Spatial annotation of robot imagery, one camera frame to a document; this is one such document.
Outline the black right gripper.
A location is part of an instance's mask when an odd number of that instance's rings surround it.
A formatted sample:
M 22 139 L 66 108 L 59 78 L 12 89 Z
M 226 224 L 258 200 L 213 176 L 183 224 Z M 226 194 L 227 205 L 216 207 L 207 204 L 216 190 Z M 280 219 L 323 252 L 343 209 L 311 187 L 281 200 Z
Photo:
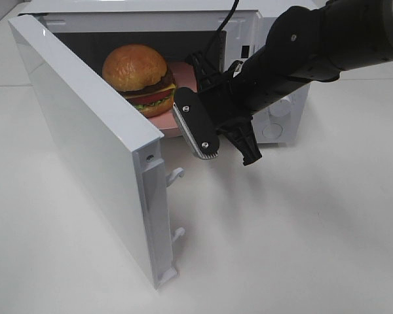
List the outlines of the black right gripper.
M 218 156 L 219 137 L 215 129 L 226 130 L 252 120 L 260 110 L 310 83 L 283 73 L 289 61 L 274 61 L 266 46 L 247 59 L 235 77 L 222 74 L 220 80 L 198 94 L 178 88 L 172 109 L 186 143 L 201 160 Z

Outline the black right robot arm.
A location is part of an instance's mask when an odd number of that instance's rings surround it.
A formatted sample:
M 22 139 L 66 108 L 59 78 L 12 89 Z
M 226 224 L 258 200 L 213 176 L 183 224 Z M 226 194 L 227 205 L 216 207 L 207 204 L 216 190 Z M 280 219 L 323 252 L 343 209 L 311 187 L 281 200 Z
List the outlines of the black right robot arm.
M 313 81 L 393 61 L 393 1 L 328 1 L 319 9 L 292 6 L 245 61 L 216 71 L 204 52 L 188 57 L 197 89 L 179 88 L 173 116 L 193 154 L 217 156 L 225 136 L 250 165 L 261 157 L 255 113 Z

